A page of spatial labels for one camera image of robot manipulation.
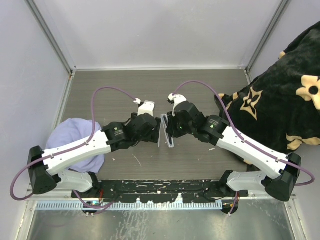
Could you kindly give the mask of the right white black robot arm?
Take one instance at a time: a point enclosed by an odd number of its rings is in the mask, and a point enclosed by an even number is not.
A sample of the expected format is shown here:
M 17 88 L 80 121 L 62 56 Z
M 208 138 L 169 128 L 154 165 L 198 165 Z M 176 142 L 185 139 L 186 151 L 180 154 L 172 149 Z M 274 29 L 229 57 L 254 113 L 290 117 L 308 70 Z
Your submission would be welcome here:
M 166 132 L 172 138 L 192 135 L 202 143 L 225 149 L 258 168 L 256 172 L 227 170 L 220 179 L 219 191 L 231 197 L 240 191 L 265 191 L 276 200 L 290 200 L 300 175 L 302 158 L 274 151 L 246 135 L 236 134 L 231 124 L 217 116 L 204 116 L 187 101 L 174 102 L 168 113 Z

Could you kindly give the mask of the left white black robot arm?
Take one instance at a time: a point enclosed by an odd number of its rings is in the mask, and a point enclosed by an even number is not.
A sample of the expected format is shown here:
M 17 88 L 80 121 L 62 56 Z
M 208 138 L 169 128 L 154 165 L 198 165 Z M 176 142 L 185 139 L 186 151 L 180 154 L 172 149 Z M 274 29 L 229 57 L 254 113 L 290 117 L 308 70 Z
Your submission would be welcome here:
M 88 198 L 97 197 L 100 193 L 97 176 L 91 170 L 80 173 L 68 168 L 87 158 L 126 150 L 140 142 L 158 143 L 161 121 L 148 113 L 132 113 L 128 121 L 111 122 L 93 138 L 85 137 L 53 149 L 32 147 L 27 161 L 32 193 L 42 195 L 61 188 L 76 190 Z

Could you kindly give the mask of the white rectangular sunglasses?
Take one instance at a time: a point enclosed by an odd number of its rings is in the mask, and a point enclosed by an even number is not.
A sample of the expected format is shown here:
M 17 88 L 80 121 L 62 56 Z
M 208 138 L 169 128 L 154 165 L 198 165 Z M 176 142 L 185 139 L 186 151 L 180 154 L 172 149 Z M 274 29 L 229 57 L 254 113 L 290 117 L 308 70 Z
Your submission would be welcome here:
M 167 133 L 167 127 L 169 125 L 169 119 L 167 114 L 161 114 L 160 116 L 160 128 L 163 129 L 163 133 L 165 136 L 165 143 L 167 144 L 167 147 L 172 149 L 174 148 L 174 140 L 173 138 Z

